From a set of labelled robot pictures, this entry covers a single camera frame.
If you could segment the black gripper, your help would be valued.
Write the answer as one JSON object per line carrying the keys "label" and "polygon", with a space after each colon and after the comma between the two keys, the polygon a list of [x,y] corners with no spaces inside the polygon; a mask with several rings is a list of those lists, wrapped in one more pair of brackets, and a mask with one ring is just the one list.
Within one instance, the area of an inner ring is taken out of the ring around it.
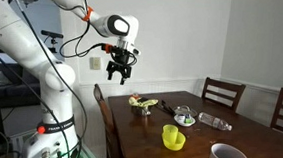
{"label": "black gripper", "polygon": [[127,51],[126,49],[121,49],[120,47],[113,46],[109,49],[112,61],[107,64],[106,71],[108,72],[108,79],[113,78],[113,73],[115,72],[114,64],[123,66],[121,68],[122,78],[120,80],[121,85],[125,83],[125,80],[131,77],[131,67],[137,63],[136,56]]}

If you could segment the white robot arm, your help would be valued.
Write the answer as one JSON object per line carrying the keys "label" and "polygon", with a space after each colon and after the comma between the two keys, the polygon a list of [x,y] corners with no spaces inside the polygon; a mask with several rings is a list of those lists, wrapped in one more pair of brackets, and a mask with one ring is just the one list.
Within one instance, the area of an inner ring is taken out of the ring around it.
{"label": "white robot arm", "polygon": [[[107,71],[130,77],[130,57],[139,51],[134,46],[138,20],[134,16],[100,16],[86,0],[51,0],[65,11],[76,14],[103,37],[115,37],[116,45],[102,43],[112,61]],[[23,158],[71,158],[79,145],[72,110],[74,70],[57,59],[37,37],[24,14],[17,14],[9,0],[0,0],[0,49],[27,69],[40,82],[43,118],[34,136],[23,146]]]}

